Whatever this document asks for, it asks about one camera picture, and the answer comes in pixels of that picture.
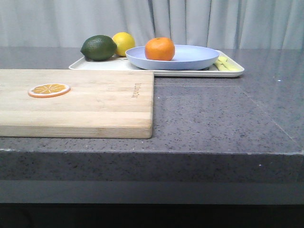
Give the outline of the light blue plate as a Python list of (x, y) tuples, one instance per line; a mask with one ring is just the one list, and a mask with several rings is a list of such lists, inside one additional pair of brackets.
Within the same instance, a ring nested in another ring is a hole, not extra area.
[(191, 45), (176, 45), (175, 55), (170, 61), (150, 60), (145, 56), (145, 47), (134, 47), (126, 51), (129, 61), (146, 70), (201, 70), (211, 66), (219, 57), (217, 50)]

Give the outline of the green lime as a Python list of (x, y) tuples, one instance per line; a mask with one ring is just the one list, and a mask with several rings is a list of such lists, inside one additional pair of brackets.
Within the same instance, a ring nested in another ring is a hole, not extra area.
[(111, 37), (95, 35), (83, 43), (80, 52), (91, 60), (104, 61), (111, 58), (116, 50), (117, 45)]

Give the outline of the wooden cutting board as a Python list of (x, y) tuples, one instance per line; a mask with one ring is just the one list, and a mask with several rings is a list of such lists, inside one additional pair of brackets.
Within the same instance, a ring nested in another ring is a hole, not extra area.
[[(34, 98), (43, 84), (71, 90)], [(2, 69), (0, 134), (7, 137), (135, 138), (152, 135), (151, 71)]]

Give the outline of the grey curtain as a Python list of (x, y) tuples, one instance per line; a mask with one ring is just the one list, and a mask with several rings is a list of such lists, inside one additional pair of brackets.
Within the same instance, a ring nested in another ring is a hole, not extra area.
[(226, 49), (302, 49), (301, 0), (3, 0), (3, 47), (81, 46), (93, 35), (128, 32)]

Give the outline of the orange fruit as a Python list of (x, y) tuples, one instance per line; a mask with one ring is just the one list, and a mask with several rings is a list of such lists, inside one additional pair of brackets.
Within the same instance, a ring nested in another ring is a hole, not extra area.
[(171, 61), (175, 55), (175, 45), (170, 38), (153, 38), (146, 43), (144, 51), (147, 59)]

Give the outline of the yellow lemon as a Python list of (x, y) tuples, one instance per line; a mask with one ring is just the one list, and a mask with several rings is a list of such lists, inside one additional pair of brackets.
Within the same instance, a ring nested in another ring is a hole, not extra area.
[(112, 39), (117, 46), (115, 53), (120, 57), (125, 57), (125, 52), (135, 47), (135, 40), (133, 36), (127, 32), (116, 33)]

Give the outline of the cream rectangular tray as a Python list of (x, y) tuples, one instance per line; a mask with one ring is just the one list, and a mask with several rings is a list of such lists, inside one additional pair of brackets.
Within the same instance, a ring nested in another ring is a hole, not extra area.
[[(222, 51), (219, 55), (223, 56), (227, 63), (233, 66), (236, 70), (218, 70), (216, 65), (211, 65), (202, 70), (154, 70), (154, 75), (157, 77), (220, 77), (220, 78), (234, 78), (241, 76), (245, 69), (236, 61), (231, 59)], [(112, 57), (110, 60), (94, 62), (87, 61), (84, 57), (80, 58), (69, 66), (71, 70), (120, 70), (120, 71), (139, 71), (140, 68), (131, 64), (125, 57)]]

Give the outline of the orange slice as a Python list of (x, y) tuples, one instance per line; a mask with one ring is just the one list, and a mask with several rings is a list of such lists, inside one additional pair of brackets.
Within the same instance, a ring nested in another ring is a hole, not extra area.
[(43, 84), (37, 85), (28, 90), (28, 95), (34, 98), (51, 98), (64, 95), (71, 90), (71, 87), (66, 84)]

